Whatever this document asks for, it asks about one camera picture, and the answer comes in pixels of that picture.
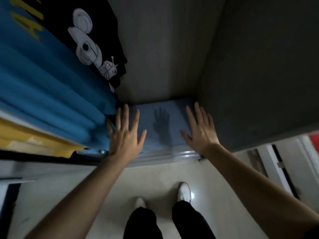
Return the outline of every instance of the foot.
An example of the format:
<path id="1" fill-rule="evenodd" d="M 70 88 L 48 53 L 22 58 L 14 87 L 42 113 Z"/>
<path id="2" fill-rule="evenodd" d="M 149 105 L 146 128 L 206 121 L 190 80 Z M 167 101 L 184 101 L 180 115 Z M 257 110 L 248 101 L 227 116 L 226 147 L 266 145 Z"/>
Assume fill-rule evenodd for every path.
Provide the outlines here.
<path id="1" fill-rule="evenodd" d="M 177 197 L 177 201 L 187 201 L 190 203 L 191 200 L 191 194 L 190 194 L 190 188 L 188 186 L 188 184 L 186 183 L 181 183 L 179 189 L 178 189 L 178 197 Z"/>
<path id="2" fill-rule="evenodd" d="M 140 207 L 147 209 L 146 203 L 142 199 L 142 197 L 138 197 L 135 201 L 135 209 L 140 208 Z"/>

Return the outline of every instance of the cartoon character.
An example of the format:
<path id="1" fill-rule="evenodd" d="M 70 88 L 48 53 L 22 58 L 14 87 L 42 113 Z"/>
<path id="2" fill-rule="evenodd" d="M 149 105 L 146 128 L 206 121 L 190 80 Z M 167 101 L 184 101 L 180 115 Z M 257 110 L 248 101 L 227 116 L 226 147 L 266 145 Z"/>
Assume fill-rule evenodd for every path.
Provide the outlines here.
<path id="1" fill-rule="evenodd" d="M 92 31 L 93 23 L 90 16 L 81 8 L 73 11 L 74 27 L 69 27 L 68 32 L 78 45 L 75 53 L 82 64 L 91 65 L 92 63 L 98 68 L 104 78 L 109 80 L 117 74 L 117 65 L 114 64 L 114 57 L 111 56 L 112 62 L 106 60 L 102 64 L 102 52 L 96 43 L 88 36 Z"/>

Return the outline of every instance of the person's left arm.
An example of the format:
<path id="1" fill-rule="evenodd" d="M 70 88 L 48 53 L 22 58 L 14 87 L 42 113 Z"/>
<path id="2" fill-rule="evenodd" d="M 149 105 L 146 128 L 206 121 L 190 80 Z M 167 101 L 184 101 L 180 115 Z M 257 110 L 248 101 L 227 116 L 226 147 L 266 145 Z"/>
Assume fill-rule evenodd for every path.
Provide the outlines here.
<path id="1" fill-rule="evenodd" d="M 84 239 L 98 214 L 105 197 L 126 165 L 143 148 L 144 131 L 138 140 L 139 110 L 129 130 L 129 108 L 118 110 L 116 129 L 110 121 L 109 156 L 75 189 L 60 201 L 25 239 Z"/>

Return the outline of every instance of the pant leg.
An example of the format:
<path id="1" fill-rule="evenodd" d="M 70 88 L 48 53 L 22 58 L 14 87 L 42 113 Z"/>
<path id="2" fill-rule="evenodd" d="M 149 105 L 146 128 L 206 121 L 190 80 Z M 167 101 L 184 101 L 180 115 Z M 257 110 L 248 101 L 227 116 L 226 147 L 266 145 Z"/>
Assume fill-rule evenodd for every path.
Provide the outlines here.
<path id="1" fill-rule="evenodd" d="M 173 222 L 182 239 L 213 238 L 216 239 L 205 218 L 190 203 L 179 201 L 172 211 Z"/>
<path id="2" fill-rule="evenodd" d="M 123 239 L 163 239 L 152 210 L 137 208 L 126 223 Z"/>

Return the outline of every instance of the yellow fabric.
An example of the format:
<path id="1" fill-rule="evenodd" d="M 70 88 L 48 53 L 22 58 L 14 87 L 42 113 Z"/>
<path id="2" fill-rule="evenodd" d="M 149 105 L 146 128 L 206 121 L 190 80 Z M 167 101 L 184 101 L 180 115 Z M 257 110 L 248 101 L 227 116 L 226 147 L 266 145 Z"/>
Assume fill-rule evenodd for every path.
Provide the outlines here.
<path id="1" fill-rule="evenodd" d="M 0 119 L 0 148 L 65 158 L 69 158 L 76 150 L 84 149 L 81 145 L 3 119 Z"/>

